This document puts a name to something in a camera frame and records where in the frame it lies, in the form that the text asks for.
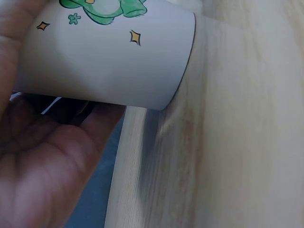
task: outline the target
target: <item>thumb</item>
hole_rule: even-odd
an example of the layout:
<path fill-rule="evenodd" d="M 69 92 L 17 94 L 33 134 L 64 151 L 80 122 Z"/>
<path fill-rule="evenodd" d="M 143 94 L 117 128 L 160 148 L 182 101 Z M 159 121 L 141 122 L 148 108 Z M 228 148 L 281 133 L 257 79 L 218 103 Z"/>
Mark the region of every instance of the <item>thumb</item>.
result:
<path fill-rule="evenodd" d="M 18 51 L 46 0 L 0 0 L 0 117 L 9 101 L 18 67 Z"/>

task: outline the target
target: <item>yellow sparkle star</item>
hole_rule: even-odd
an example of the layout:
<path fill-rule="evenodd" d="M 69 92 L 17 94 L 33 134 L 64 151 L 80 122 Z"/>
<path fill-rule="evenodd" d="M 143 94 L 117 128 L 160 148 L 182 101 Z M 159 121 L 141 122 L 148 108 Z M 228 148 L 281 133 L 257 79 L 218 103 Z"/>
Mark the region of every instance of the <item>yellow sparkle star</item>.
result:
<path fill-rule="evenodd" d="M 133 30 L 130 31 L 131 33 L 131 42 L 135 42 L 139 46 L 141 45 L 140 39 L 141 39 L 141 34 L 134 32 Z"/>
<path fill-rule="evenodd" d="M 50 24 L 45 23 L 45 22 L 43 21 L 43 22 L 41 22 L 40 25 L 37 26 L 37 29 L 41 29 L 41 30 L 44 31 L 44 30 L 46 29 L 46 27 L 48 27 L 48 26 L 50 26 Z"/>

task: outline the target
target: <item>light wood surface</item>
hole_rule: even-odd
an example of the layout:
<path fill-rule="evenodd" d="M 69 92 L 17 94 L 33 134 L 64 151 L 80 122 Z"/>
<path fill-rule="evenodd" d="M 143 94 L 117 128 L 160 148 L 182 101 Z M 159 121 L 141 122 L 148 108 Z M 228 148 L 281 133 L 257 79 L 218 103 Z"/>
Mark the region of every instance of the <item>light wood surface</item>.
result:
<path fill-rule="evenodd" d="M 176 0 L 196 36 L 169 107 L 126 112 L 106 228 L 304 227 L 304 1 Z"/>

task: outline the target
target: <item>ceramic mug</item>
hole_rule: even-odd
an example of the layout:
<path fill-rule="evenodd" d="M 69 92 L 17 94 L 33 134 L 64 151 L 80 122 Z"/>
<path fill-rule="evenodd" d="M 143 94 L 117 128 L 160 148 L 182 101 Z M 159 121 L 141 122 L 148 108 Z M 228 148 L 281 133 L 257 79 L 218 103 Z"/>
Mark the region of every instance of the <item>ceramic mug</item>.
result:
<path fill-rule="evenodd" d="M 53 0 L 26 35 L 14 90 L 161 110 L 194 29 L 192 12 L 164 0 Z"/>

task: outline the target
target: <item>finger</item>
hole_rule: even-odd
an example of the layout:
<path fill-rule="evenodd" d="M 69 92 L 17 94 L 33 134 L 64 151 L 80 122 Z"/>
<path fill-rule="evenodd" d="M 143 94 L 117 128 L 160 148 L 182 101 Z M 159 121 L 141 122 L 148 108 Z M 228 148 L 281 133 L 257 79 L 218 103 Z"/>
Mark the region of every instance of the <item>finger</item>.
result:
<path fill-rule="evenodd" d="M 82 122 L 90 115 L 97 102 L 88 102 L 87 105 L 81 110 L 70 122 L 71 125 L 80 126 Z"/>
<path fill-rule="evenodd" d="M 17 137 L 33 125 L 54 99 L 51 96 L 25 94 L 14 97 L 0 121 L 0 144 Z"/>
<path fill-rule="evenodd" d="M 83 100 L 61 98 L 50 107 L 45 115 L 49 115 L 58 123 L 69 124 L 87 104 L 88 102 Z"/>
<path fill-rule="evenodd" d="M 46 0 L 0 1 L 0 119 L 13 90 L 21 42 L 45 3 Z"/>
<path fill-rule="evenodd" d="M 125 106 L 99 103 L 80 127 L 89 135 L 99 150 L 109 137 L 117 122 L 122 118 Z"/>

